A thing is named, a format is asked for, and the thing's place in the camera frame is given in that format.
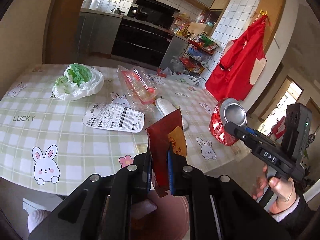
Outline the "dark sleeve right forearm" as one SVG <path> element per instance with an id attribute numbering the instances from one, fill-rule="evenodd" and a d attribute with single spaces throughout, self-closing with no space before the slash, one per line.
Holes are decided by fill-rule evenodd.
<path id="1" fill-rule="evenodd" d="M 305 230 L 315 213 L 308 207 L 304 197 L 298 195 L 291 207 L 272 217 L 295 239 Z"/>

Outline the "person's right hand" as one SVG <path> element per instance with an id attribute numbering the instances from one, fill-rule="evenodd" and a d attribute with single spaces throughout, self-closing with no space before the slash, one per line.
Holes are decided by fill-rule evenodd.
<path id="1" fill-rule="evenodd" d="M 274 194 L 277 195 L 277 199 L 270 206 L 269 212 L 273 215 L 277 215 L 287 209 L 289 209 L 296 201 L 297 195 L 292 178 L 288 180 L 271 177 L 267 179 L 268 166 L 264 164 L 263 174 L 257 178 L 256 185 L 253 186 L 252 197 L 254 200 L 263 196 L 264 189 L 268 186 Z"/>

